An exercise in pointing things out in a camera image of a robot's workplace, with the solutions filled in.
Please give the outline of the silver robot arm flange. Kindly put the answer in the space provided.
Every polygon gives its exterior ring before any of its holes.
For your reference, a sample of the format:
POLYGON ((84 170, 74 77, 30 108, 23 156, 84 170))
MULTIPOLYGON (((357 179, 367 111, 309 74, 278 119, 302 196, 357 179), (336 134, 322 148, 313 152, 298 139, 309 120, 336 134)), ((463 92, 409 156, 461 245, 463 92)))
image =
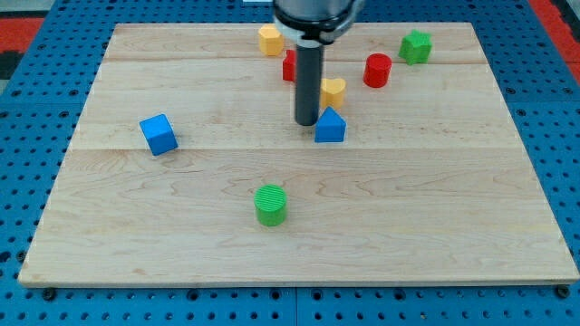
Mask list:
POLYGON ((275 27, 300 46, 329 45, 351 28, 364 4, 364 0, 274 0, 275 27))

